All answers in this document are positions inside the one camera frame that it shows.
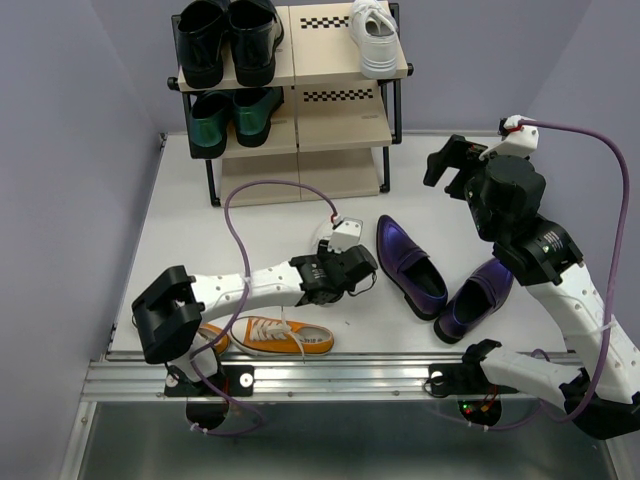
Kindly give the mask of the white sneaker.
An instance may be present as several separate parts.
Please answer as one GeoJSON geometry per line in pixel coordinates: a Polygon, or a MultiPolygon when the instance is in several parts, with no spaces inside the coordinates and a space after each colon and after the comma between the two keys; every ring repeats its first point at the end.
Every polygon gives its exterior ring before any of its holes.
{"type": "Polygon", "coordinates": [[[340,232],[335,233],[331,220],[320,223],[314,233],[312,247],[323,264],[329,262],[334,267],[334,273],[339,271],[337,258],[344,252],[345,245],[345,236],[340,232]]]}
{"type": "Polygon", "coordinates": [[[397,71],[398,25],[379,1],[354,1],[349,13],[349,34],[359,49],[361,73],[374,80],[397,71]]]}

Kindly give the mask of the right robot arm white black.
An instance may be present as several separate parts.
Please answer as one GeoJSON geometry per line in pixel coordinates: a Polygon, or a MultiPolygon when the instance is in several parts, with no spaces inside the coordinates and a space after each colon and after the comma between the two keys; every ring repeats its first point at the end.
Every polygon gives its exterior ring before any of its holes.
{"type": "Polygon", "coordinates": [[[427,158],[424,183],[457,169],[446,193],[465,201],[481,239],[559,327],[581,367],[547,362],[495,340],[467,348],[458,363],[435,364],[424,389],[436,397],[496,387],[563,410],[587,435],[607,440],[639,429],[639,350],[605,315],[605,302],[568,232],[538,212],[546,181],[532,150],[503,141],[488,148],[452,135],[427,158]]]}

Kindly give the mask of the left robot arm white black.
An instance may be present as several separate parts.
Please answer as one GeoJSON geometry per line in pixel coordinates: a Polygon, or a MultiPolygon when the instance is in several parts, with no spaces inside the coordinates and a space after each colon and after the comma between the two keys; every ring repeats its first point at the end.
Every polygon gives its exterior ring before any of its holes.
{"type": "Polygon", "coordinates": [[[377,269],[363,245],[297,256],[248,276],[190,275],[184,266],[172,266],[132,303],[144,359],[175,366],[199,393],[213,393],[223,371],[211,349],[198,352],[206,345],[199,333],[203,324],[266,307],[334,303],[377,269]]]}

